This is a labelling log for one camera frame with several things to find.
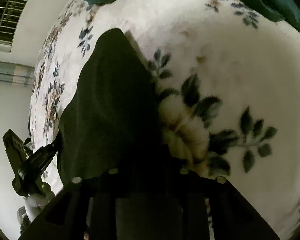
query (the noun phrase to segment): bed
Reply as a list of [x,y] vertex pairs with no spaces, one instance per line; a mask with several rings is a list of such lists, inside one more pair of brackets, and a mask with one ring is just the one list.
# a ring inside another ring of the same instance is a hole
[[[35,68],[34,151],[55,138],[81,69],[112,28],[153,77],[171,154],[200,176],[226,176],[289,239],[300,225],[300,34],[239,0],[69,0]],[[43,180],[62,188],[56,159]]]

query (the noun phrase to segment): metal rivet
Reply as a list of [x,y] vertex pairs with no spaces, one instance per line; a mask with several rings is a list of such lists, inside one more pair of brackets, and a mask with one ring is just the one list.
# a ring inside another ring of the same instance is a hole
[[189,170],[188,170],[188,169],[182,168],[182,169],[180,169],[180,173],[181,173],[182,175],[187,175],[187,174],[189,173]]
[[217,177],[217,182],[221,183],[221,184],[225,184],[227,182],[227,179],[225,177]]
[[79,184],[79,183],[81,183],[82,179],[80,177],[74,177],[74,178],[72,178],[71,181],[74,184]]
[[109,169],[109,174],[114,175],[114,174],[117,174],[118,172],[119,172],[118,169]]

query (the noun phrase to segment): white wall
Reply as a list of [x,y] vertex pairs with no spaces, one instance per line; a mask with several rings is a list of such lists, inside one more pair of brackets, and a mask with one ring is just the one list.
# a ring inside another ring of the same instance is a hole
[[[20,17],[11,53],[0,52],[0,61],[35,66],[48,31],[68,0],[29,0]],[[31,88],[0,82],[0,228],[10,239],[19,237],[17,210],[24,205],[11,185],[14,174],[2,136],[12,129],[22,140],[28,137]]]
[[14,35],[11,53],[0,61],[35,66],[44,39],[68,0],[28,0]]
[[10,240],[20,236],[17,210],[24,200],[12,188],[14,173],[2,136],[12,129],[23,141],[28,137],[30,95],[31,87],[0,82],[0,228]]

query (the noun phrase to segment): black fabric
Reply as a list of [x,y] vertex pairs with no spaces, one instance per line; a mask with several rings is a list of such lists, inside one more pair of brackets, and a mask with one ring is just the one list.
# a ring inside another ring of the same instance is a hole
[[116,167],[137,145],[145,149],[142,155],[161,143],[150,76],[121,30],[98,39],[59,130],[58,171],[65,185]]

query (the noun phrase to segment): floral blanket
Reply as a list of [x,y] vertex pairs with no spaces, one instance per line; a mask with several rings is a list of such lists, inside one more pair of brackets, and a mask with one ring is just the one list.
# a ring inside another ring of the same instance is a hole
[[[239,0],[70,0],[35,69],[34,150],[56,136],[98,37],[115,27],[153,76],[171,153],[226,176],[288,239],[300,224],[300,34]],[[51,164],[55,191],[57,177]]]

